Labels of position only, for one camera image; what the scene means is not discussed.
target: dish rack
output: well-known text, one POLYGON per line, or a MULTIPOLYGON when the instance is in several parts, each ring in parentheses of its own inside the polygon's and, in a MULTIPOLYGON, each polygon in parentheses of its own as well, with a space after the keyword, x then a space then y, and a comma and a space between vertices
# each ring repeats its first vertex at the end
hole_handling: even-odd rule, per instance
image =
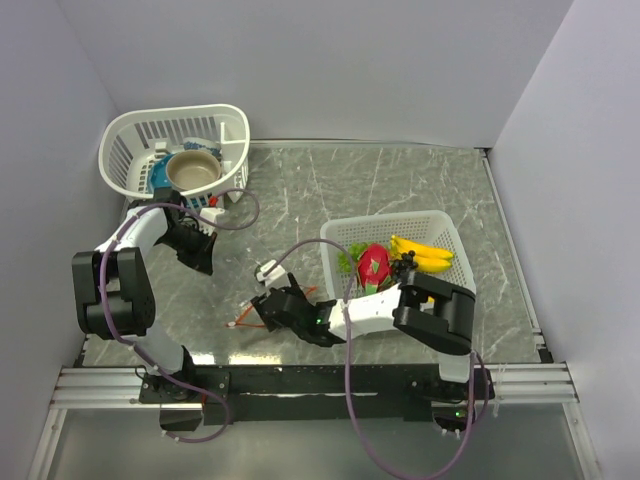
MULTIPOLYGON (((471 290, 473 293, 476 292, 473 272, 462 240, 451 217, 445 212, 427 210, 343 218, 330 220, 320 229, 320 238, 333 240, 347 250, 352 243, 361 242, 374 242, 388 247, 391 235, 433 247, 446 248, 453 252, 455 257, 451 268, 434 276, 471 290)), ((320 244, 324 280, 329 298, 342 298, 349 281, 350 274, 342 273, 339 269, 339 253, 338 249, 326 243, 320 244)), ((361 288, 354 287, 351 294, 352 298, 358 298, 363 296, 364 292, 361 288)))
MULTIPOLYGON (((204 187, 181 192, 187 207, 200 209, 223 190, 246 187, 249 122, 242 110, 224 104, 138 110, 119 116, 100 142, 100 174, 130 201, 152 198, 147 186, 151 167, 165 155, 183 151, 188 137, 220 142, 224 175, 204 187)), ((242 192, 229 194, 233 202, 241 196, 242 192)))

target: blue plate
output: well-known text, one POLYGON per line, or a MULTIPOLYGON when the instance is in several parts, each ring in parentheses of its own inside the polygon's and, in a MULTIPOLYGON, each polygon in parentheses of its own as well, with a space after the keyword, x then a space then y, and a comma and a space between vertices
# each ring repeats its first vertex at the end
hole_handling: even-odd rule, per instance
POLYGON ((156 188, 162 187, 170 187, 171 182, 169 178, 167 178, 167 162, 171 160, 173 157, 173 153, 167 155, 162 160, 158 160, 151 170, 149 171, 149 176, 147 177, 147 188, 149 193, 153 193, 156 188))

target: floor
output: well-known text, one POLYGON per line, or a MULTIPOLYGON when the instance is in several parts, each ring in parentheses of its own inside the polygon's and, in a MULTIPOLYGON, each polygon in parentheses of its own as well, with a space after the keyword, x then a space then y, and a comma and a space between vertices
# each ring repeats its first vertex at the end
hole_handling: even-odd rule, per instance
MULTIPOLYGON (((155 247, 147 268, 157 303, 157 322, 182 343, 196 363, 338 364, 343 345, 321 348, 288 331, 228 328, 247 302, 261 293, 257 264, 279 257, 297 240, 318 237, 327 220, 379 213, 443 210, 458 229, 477 285, 474 348, 490 363, 539 362, 531 321, 513 258, 478 150, 377 145, 254 147, 248 188, 260 198, 257 223, 221 232, 214 274, 184 267, 166 247, 155 247)), ((247 219, 253 203, 227 202, 229 222, 247 219)), ((318 247, 285 261, 303 285, 326 298, 318 247)), ((255 314, 247 321, 259 322, 255 314)), ((354 343, 356 363, 423 363, 435 352, 397 332, 371 334, 354 343)), ((84 365, 138 364, 115 342, 90 338, 84 365)))

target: plastic basket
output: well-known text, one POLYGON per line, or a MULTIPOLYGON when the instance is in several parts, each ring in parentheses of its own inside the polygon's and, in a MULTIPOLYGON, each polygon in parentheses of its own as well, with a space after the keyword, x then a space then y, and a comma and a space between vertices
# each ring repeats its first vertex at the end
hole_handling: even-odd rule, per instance
MULTIPOLYGON (((183 151, 184 138, 219 141, 224 175, 204 187, 181 192, 187 206, 198 209, 231 188, 244 188, 249 176, 249 123, 232 105, 161 108, 125 113, 109 124, 100 143, 98 163, 107 185, 129 200, 151 198, 147 177, 165 153, 183 151)), ((241 192, 229 194, 237 202, 241 192)))
MULTIPOLYGON (((320 229, 320 237, 338 242, 349 248, 356 242, 376 242, 388 246, 391 235, 414 242, 446 248, 455 253, 453 264, 446 272, 434 275, 461 287, 476 291, 469 259, 462 246, 460 235, 451 217, 439 210, 422 212, 389 213, 368 217, 330 220, 320 229)), ((338 250, 327 244, 320 244, 322 267, 327 293, 330 298, 342 298, 349 274, 338 268, 338 250)), ((364 295, 362 289, 354 289, 353 298, 364 295)))

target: bunch of bananas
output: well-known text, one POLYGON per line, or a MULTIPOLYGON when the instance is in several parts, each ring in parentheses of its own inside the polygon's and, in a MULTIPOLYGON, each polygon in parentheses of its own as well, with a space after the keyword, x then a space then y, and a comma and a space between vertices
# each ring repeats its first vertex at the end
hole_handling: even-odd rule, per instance
POLYGON ((451 268, 454 254, 444 248, 430 247, 412 242, 406 238, 391 236, 391 258, 399 260, 403 253, 415 252, 414 260, 418 264, 417 270, 424 273, 442 273, 451 268))

